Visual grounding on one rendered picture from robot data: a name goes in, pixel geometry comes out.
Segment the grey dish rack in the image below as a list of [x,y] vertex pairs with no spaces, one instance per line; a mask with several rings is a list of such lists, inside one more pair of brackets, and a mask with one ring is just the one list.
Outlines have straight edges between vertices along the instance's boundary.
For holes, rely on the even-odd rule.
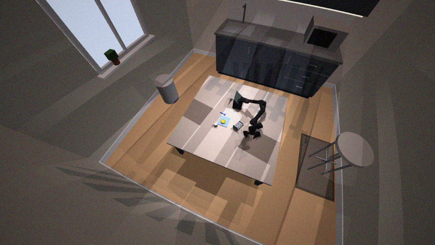
[[233,125],[233,128],[238,131],[241,126],[243,125],[243,123],[241,121],[238,121],[235,125]]

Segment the blue square mat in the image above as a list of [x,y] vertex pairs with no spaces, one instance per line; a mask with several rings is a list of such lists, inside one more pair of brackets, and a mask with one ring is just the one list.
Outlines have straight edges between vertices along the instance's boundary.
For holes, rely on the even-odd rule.
[[[221,123],[221,120],[222,119],[224,119],[226,122],[225,123]],[[221,126],[224,126],[224,127],[227,127],[227,125],[228,125],[228,123],[229,123],[229,120],[230,120],[230,118],[229,117],[226,117],[226,116],[223,116],[223,115],[221,115],[221,117],[220,117],[220,119],[219,119],[219,121],[218,121],[218,125],[221,125]]]

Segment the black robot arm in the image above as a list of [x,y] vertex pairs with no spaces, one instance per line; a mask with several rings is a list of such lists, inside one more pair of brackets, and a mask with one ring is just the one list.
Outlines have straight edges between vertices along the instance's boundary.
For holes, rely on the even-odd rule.
[[266,102],[263,100],[252,100],[252,99],[248,99],[245,97],[241,97],[238,98],[237,102],[240,104],[242,102],[244,103],[256,103],[259,104],[260,106],[260,111],[257,113],[257,115],[250,120],[250,124],[253,126],[249,126],[249,131],[254,131],[254,129],[261,129],[263,128],[263,125],[261,124],[261,122],[257,123],[257,120],[261,117],[261,115],[265,112],[265,108],[266,108]]

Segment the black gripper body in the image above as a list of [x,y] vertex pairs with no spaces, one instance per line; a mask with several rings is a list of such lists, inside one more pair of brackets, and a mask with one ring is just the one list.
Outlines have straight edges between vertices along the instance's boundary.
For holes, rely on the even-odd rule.
[[[254,131],[252,130],[252,131],[250,131],[250,132],[247,132],[247,131],[243,131],[243,133],[244,132],[246,132],[247,133],[247,135],[248,134],[250,134],[250,135],[255,135],[255,133],[258,133],[258,137],[260,137],[260,132],[258,132],[258,131],[256,131],[255,129],[254,129]],[[245,133],[244,133],[244,136],[245,136]]]

